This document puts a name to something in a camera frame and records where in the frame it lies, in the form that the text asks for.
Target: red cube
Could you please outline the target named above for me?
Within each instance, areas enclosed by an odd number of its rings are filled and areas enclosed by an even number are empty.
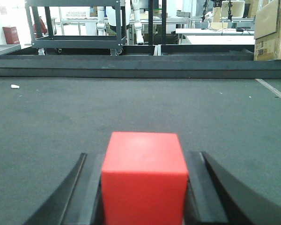
[[[106,225],[181,225],[188,170],[176,134],[114,132],[102,167]]]

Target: floor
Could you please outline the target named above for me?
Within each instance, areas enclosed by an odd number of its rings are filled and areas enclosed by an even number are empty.
[[[255,80],[0,78],[0,224],[22,224],[113,131],[177,133],[281,205],[281,99]]]

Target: red cabinet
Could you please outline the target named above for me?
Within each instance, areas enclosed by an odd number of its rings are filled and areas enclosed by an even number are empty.
[[[8,45],[18,45],[20,43],[16,27],[3,27],[4,36]]]

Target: cart wheel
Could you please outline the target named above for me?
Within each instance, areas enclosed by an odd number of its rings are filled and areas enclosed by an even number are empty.
[[[123,53],[123,49],[117,50],[118,55],[121,55]]]

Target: white wall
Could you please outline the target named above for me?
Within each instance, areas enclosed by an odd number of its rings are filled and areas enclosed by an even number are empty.
[[[176,16],[177,10],[182,10],[184,0],[167,0],[168,16]],[[159,5],[162,6],[163,0],[159,0]]]
[[[184,12],[191,12],[192,16],[195,16],[196,10],[197,10],[197,0],[183,0],[183,9],[182,10]]]
[[[0,12],[0,45],[6,44],[2,29],[4,26],[17,27],[20,43],[29,43],[30,32],[24,8],[24,0],[0,0],[0,6],[7,7],[7,15],[1,15]]]

